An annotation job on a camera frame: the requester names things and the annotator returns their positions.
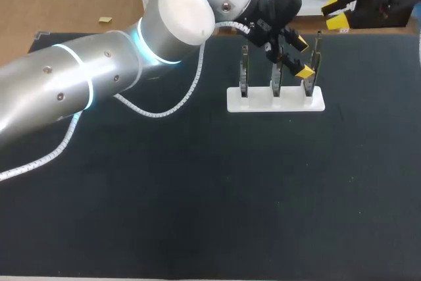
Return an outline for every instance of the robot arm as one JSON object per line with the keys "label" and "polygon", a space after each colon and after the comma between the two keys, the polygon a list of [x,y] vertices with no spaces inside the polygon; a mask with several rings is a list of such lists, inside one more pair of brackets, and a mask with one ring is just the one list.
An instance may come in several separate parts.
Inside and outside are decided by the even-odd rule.
{"label": "robot arm", "polygon": [[286,25],[301,0],[149,0],[143,18],[124,31],[76,39],[0,67],[0,144],[88,109],[139,81],[168,72],[196,51],[215,23],[240,21],[266,44],[274,63],[296,73],[306,66],[280,53],[279,35],[300,46]]}

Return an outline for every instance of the small yellow piece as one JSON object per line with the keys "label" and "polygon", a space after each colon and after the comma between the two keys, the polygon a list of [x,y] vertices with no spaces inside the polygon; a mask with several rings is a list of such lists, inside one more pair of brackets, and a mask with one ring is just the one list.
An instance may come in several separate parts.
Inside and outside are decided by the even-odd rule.
{"label": "small yellow piece", "polygon": [[327,7],[328,5],[331,5],[332,3],[335,3],[336,1],[337,0],[329,0],[322,8]]}
{"label": "small yellow piece", "polygon": [[337,30],[337,29],[349,29],[349,22],[348,18],[345,13],[341,13],[332,19],[326,21],[329,30]]}
{"label": "small yellow piece", "polygon": [[304,69],[300,71],[298,74],[295,75],[295,77],[300,77],[302,79],[307,79],[311,75],[314,75],[314,70],[308,67],[307,65],[304,66]]}
{"label": "small yellow piece", "polygon": [[112,18],[110,16],[102,16],[99,18],[100,23],[110,23]]}
{"label": "small yellow piece", "polygon": [[305,49],[303,49],[301,52],[305,51],[306,49],[309,48],[309,45],[307,44],[307,42],[303,39],[302,36],[299,36],[300,41],[302,41],[307,47]]}

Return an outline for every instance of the white joint cap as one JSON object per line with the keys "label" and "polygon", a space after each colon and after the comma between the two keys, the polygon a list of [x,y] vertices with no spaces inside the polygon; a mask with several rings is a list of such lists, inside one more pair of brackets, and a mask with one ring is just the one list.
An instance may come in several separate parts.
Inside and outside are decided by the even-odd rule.
{"label": "white joint cap", "polygon": [[207,0],[159,0],[159,14],[168,30],[188,45],[201,45],[215,28]]}

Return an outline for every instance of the dark table surface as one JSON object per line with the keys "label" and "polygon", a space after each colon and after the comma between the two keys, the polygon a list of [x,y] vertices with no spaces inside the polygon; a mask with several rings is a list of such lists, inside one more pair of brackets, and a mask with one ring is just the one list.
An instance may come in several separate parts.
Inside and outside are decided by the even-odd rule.
{"label": "dark table surface", "polygon": [[[227,112],[242,43],[209,41],[197,91],[173,116],[109,99],[59,158],[0,183],[0,275],[421,277],[418,38],[326,36],[326,111],[295,114]],[[267,85],[264,52],[251,55],[251,84]],[[124,95],[167,110],[196,63]],[[2,149],[0,170],[50,152],[67,124]]]}

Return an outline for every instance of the screw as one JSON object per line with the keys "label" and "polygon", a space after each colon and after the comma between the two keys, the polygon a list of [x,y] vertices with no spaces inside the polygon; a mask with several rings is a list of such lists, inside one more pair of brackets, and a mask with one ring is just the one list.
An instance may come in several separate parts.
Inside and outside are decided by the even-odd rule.
{"label": "screw", "polygon": [[43,68],[42,71],[46,74],[50,74],[50,73],[53,72],[53,69],[50,66],[46,66],[46,67]]}
{"label": "screw", "polygon": [[224,3],[222,5],[222,11],[224,11],[225,13],[227,13],[230,10],[231,10],[231,5],[229,3]]}

